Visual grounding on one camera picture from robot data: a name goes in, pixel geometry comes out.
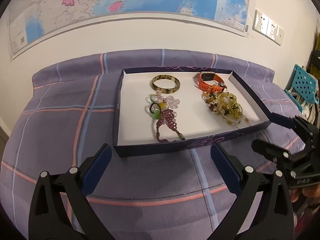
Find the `person's right hand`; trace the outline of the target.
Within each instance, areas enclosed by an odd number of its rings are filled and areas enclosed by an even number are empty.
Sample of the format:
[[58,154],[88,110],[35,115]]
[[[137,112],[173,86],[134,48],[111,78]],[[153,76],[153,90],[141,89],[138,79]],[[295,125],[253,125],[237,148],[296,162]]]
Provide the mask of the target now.
[[291,203],[295,213],[319,210],[319,183],[304,187],[289,186]]

